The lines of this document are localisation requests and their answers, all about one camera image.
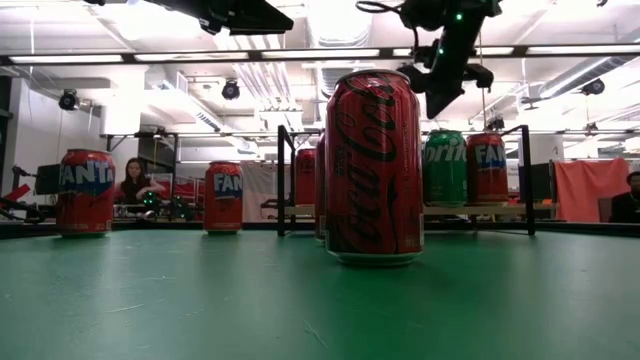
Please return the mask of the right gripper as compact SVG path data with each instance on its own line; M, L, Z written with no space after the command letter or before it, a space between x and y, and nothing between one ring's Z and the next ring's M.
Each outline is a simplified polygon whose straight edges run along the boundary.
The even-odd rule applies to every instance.
M426 116L435 119L452 102L464 94L462 84L474 82L477 88L490 89L494 73L480 64L466 64L461 69L436 69L425 62L403 63L397 71L409 79L415 93L426 93Z

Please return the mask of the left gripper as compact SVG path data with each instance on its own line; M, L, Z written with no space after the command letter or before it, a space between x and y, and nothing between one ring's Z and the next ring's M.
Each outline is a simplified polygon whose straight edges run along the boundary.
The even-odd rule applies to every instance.
M199 0L201 28L216 35L226 27L231 34L284 34L294 21L266 0Z

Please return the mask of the green Sprite can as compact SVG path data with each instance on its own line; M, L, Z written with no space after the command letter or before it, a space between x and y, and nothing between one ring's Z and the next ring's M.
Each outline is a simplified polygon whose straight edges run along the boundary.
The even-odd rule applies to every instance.
M429 206L463 207L467 203L466 142L460 131L429 133L423 150L425 202Z

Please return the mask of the red Fanta strawberry can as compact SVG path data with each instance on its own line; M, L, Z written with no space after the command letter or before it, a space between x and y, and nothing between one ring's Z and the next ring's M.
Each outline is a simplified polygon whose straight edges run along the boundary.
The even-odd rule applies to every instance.
M103 237L111 231L115 165L109 152L69 149L60 163L56 225L62 237Z
M214 161L205 173L203 228L237 233L243 223L243 179L239 163Z
M496 132L467 138L468 203L472 205L508 202L508 174L505 145Z

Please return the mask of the red Coca-Cola Zero can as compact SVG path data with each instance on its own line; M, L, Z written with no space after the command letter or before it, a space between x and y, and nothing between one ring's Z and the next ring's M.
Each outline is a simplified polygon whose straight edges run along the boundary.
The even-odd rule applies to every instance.
M325 241L325 134L322 133L316 144L315 157L315 237Z
M326 248L342 263L395 267L423 251L419 103L407 76L340 78L327 106Z

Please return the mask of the black monitor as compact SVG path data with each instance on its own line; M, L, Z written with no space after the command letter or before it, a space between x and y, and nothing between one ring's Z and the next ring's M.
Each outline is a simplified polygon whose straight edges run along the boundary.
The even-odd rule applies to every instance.
M57 195L59 176L59 164L39 166L36 172L35 193L37 195Z
M525 168L523 166L518 167L518 180L520 199L524 200ZM550 174L550 165L548 163L532 165L528 180L532 185L532 194L535 202L552 199L553 176Z

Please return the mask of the black metal rack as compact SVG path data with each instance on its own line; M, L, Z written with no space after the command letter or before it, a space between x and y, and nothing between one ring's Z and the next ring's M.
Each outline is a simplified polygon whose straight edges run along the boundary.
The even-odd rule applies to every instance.
M171 176L177 176L177 150L179 139L176 134L166 132L162 128L152 131L138 131L131 134L106 134L102 135L107 142L106 150L114 153L127 140L138 140L142 148L138 149L138 153L128 158L122 171L123 179L116 182L119 183L125 179L125 167L129 159L139 158L143 162L143 168L146 175L157 183L163 185L165 190L157 193L162 200L166 199L167 183ZM117 201L117 195L113 212L116 220L120 221L138 221L138 222L155 222L157 220L142 220L141 215L144 212L143 201L135 205L122 204Z

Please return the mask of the white cloth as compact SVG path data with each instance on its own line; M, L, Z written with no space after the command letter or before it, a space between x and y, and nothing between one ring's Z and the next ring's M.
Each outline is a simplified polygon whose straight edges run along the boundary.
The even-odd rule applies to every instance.
M278 217L277 165L245 161L243 181L243 222L270 223Z

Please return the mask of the red cloth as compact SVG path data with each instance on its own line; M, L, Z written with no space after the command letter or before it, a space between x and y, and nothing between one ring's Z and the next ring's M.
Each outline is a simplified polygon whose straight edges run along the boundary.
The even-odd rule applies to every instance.
M556 219L599 223L601 199L627 192L629 164L622 158L607 161L555 162Z

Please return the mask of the red storage bins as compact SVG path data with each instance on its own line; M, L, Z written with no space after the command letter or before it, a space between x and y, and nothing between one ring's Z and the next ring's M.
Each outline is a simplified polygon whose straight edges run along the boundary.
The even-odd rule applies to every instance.
M205 207L205 181L200 178L171 176L167 183L168 215L172 219L202 221Z

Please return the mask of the person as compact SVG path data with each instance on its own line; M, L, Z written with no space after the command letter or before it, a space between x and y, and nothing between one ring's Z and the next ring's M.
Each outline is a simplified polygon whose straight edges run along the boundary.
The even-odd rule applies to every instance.
M146 175L143 162L139 158L128 160L125 179L116 184L117 201L127 205L139 204L148 193L161 193L164 190L163 185Z
M640 224L640 171L630 173L626 178L630 190L611 199L611 223Z

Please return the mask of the background robot arms green lights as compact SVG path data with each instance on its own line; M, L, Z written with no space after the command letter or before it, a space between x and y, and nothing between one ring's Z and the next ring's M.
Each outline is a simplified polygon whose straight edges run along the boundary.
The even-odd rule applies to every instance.
M181 196L173 196L169 200L162 200L157 193L146 192L142 198L144 212L142 220L158 220L166 218L169 221L194 219L194 212L189 203Z

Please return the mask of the green table mat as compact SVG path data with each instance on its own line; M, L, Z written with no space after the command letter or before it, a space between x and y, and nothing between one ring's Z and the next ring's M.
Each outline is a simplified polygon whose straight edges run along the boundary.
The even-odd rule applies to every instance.
M431 233L401 268L315 239L0 241L0 360L640 360L640 239Z

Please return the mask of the red and black equipment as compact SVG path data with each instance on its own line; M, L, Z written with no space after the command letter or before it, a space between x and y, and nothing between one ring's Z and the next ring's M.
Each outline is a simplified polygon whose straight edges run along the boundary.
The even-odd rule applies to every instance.
M21 179L30 177L41 180L43 176L29 173L18 165L13 165L11 172L13 174L12 189L6 195L0 196L0 216L26 224L43 223L46 220L46 216L41 210L35 206L20 202L20 199L31 190L29 185L20 183Z

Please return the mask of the wooden shelf black frame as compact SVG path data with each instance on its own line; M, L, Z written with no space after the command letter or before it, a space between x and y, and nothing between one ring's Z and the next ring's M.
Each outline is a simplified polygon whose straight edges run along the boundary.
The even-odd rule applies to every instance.
M278 236L285 236L291 231L306 230L312 227L313 223L297 224L298 216L314 216L315 207L313 205L297 206L295 201L295 170L290 171L290 192L286 197L285 189L285 146L291 149L289 156L292 162L296 159L295 138L302 135L320 135L319 131L289 132L287 127L279 125L275 137L277 138L277 160L276 160L276 224L275 229ZM557 210L559 205L553 201L535 202L533 199L533 187L529 180L525 180L522 186L524 190L524 203L518 204L489 204L472 205L459 208L425 206L424 215L446 216L446 215L468 215L471 217L472 229L477 229L476 217L479 215L523 215L526 219L524 229L529 235L535 233L535 212Z

